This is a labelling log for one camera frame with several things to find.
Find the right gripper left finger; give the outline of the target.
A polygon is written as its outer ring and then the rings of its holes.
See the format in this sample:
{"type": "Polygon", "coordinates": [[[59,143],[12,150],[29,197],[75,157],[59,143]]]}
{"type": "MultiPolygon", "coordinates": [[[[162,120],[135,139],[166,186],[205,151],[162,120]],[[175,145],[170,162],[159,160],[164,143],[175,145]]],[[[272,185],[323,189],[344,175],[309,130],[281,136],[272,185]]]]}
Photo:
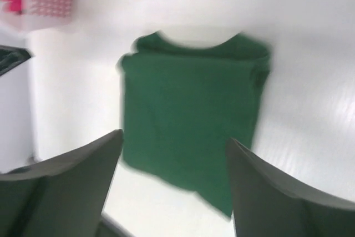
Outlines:
{"type": "Polygon", "coordinates": [[[95,236],[123,131],[1,174],[1,236],[95,236]]]}

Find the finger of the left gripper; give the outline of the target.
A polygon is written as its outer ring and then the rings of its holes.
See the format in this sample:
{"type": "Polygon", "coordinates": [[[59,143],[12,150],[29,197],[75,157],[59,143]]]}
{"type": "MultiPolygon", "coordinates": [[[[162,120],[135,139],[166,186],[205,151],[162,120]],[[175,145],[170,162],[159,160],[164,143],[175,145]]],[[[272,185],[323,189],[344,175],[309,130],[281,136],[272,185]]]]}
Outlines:
{"type": "Polygon", "coordinates": [[[4,75],[15,67],[32,58],[31,52],[24,48],[1,46],[0,75],[4,75]]]}

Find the white plastic basket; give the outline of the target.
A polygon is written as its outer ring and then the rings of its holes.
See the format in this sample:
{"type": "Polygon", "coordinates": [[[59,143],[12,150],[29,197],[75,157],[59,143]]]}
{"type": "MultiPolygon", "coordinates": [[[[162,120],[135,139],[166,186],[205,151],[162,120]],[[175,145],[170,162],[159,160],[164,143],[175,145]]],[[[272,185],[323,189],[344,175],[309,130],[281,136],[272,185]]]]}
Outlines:
{"type": "Polygon", "coordinates": [[[22,0],[22,14],[4,11],[1,0],[1,28],[11,34],[36,31],[67,24],[74,0],[22,0]]]}

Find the green t shirt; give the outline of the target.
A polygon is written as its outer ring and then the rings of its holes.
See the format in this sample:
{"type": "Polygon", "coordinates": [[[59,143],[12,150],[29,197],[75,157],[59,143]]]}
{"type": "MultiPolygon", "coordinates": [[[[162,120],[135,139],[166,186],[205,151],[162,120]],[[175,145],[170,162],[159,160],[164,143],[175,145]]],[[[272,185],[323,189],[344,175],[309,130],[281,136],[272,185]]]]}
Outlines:
{"type": "Polygon", "coordinates": [[[225,143],[252,144],[269,46],[239,33],[211,48],[186,48],[155,32],[134,48],[119,61],[125,163],[198,193],[230,216],[225,143]]]}

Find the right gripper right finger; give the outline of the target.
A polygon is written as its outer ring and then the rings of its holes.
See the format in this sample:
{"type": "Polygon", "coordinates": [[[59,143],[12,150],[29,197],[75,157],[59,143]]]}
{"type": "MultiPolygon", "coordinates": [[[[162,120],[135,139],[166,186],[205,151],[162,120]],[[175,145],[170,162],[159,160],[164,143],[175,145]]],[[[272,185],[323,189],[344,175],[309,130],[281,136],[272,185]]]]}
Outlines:
{"type": "Polygon", "coordinates": [[[354,236],[354,202],[299,181],[235,139],[226,159],[237,236],[354,236]]]}

